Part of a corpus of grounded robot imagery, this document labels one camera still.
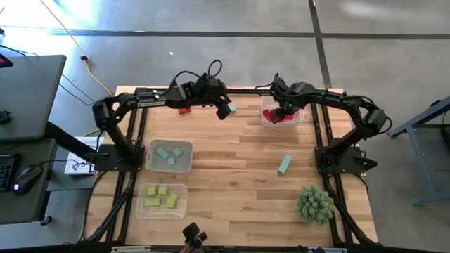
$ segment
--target concrete floor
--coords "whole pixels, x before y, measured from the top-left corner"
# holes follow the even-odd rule
[[[73,29],[118,31],[313,32],[307,0],[114,0],[45,1]],[[448,34],[450,2],[445,0],[315,0],[322,32]],[[90,96],[105,91],[86,73],[68,36],[38,1],[2,1],[4,45],[38,54],[65,54],[64,73]],[[92,70],[114,91],[117,85],[167,85],[179,71],[203,72],[224,62],[229,86],[254,86],[280,72],[287,82],[323,86],[314,38],[250,37],[76,37],[93,62]],[[333,87],[371,97],[394,126],[449,95],[450,49],[446,39],[324,39]],[[14,53],[0,50],[6,56]],[[58,90],[51,121],[70,134],[95,128],[91,109]],[[450,201],[412,207],[424,191],[407,136],[360,143],[378,161],[367,173],[379,241],[388,246],[447,252]],[[449,174],[442,174],[450,179]],[[0,226],[0,249],[75,242],[81,228],[86,191],[52,193],[48,213],[55,221]]]

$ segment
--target teal block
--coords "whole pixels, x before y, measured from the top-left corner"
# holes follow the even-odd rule
[[[175,158],[171,157],[171,158],[167,159],[167,163],[169,165],[175,165]]]
[[[236,106],[235,105],[229,105],[228,107],[230,108],[231,112],[236,112]]]
[[[159,147],[156,149],[156,152],[164,159],[169,157],[169,153],[164,148]]]
[[[284,174],[286,172],[286,169],[288,169],[288,166],[292,159],[293,159],[292,155],[285,155],[283,161],[280,164],[280,167],[278,168],[278,172]]]
[[[174,148],[174,154],[176,156],[180,156],[181,154],[183,154],[183,151],[181,151],[180,148],[176,147],[176,148]]]

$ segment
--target wooden table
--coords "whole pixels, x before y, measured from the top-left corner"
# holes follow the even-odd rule
[[[135,88],[119,86],[116,94],[132,93]],[[215,108],[195,107],[189,115],[179,115],[170,108],[149,109],[143,139],[146,151],[153,139],[190,141],[194,150],[192,171],[187,175],[165,174],[143,167],[136,181],[126,243],[182,245],[181,231],[196,222],[208,234],[205,245],[332,245],[329,225],[308,224],[296,214],[296,192],[302,186],[323,188],[314,159],[316,137],[311,108],[304,109],[304,121],[295,128],[267,128],[261,125],[259,96],[232,94],[230,98],[237,112],[225,120],[217,118]],[[323,124],[320,106],[318,109]],[[351,129],[345,111],[329,108],[329,113],[334,137]],[[120,123],[124,133],[128,122],[129,114]],[[327,144],[325,134],[323,142]],[[280,176],[277,169],[285,154],[291,154],[293,159],[287,172]],[[110,211],[116,180],[117,173],[109,172],[98,182],[90,202],[87,235]],[[143,183],[185,184],[185,217],[179,221],[137,219],[134,212]],[[349,213],[370,239],[378,241],[364,184],[352,174],[343,174],[342,184]],[[121,215],[114,239],[122,223]],[[340,215],[337,224],[344,238]]]

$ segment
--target clear plastic container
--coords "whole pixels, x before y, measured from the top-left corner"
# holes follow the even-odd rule
[[[169,165],[167,159],[156,152],[159,147],[164,148],[169,157],[175,158],[175,165]],[[176,156],[173,151],[175,148],[180,148],[183,153]],[[158,172],[188,174],[192,167],[192,149],[192,143],[188,141],[153,140],[147,152],[146,168]]]
[[[167,195],[149,196],[148,189],[150,187],[165,186],[168,189]],[[166,201],[170,194],[176,193],[178,200],[174,209],[166,207]],[[146,207],[145,201],[148,198],[160,198],[161,205],[159,207]],[[188,189],[182,183],[143,183],[139,188],[138,202],[136,205],[136,217],[138,219],[172,219],[179,220],[186,214],[188,206]]]
[[[279,108],[277,102],[271,96],[263,96],[261,98],[261,124],[265,127],[295,127],[298,123],[303,121],[303,110],[298,110],[293,116],[294,119],[288,120],[286,122],[278,122],[276,124],[270,122],[266,119],[266,117],[262,114],[264,110],[273,110],[275,108]]]

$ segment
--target light green block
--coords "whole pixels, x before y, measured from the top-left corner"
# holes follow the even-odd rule
[[[155,187],[155,186],[149,187],[149,188],[148,188],[148,194],[149,194],[150,196],[156,195],[156,187]]]
[[[278,168],[278,172],[284,174],[286,172],[286,169],[288,169],[288,166],[292,159],[293,157],[291,155],[285,155],[283,161],[280,164],[280,167]]]
[[[183,151],[181,151],[180,148],[176,147],[176,148],[174,148],[174,154],[176,156],[180,156],[181,154],[183,154]]]
[[[156,152],[164,159],[169,157],[169,153],[164,148],[159,147],[156,149]]]
[[[230,108],[231,112],[236,112],[236,106],[235,105],[229,105],[228,107]]]
[[[168,163],[169,165],[175,165],[175,158],[174,158],[174,157],[171,157],[171,158],[167,159],[167,163]]]
[[[146,207],[159,207],[161,205],[160,199],[147,199],[145,206]]]
[[[175,193],[172,193],[166,201],[166,207],[175,208],[177,200],[178,200],[178,195]]]
[[[159,195],[167,195],[167,192],[168,192],[168,190],[167,190],[166,186],[160,186],[157,190],[157,193]]]

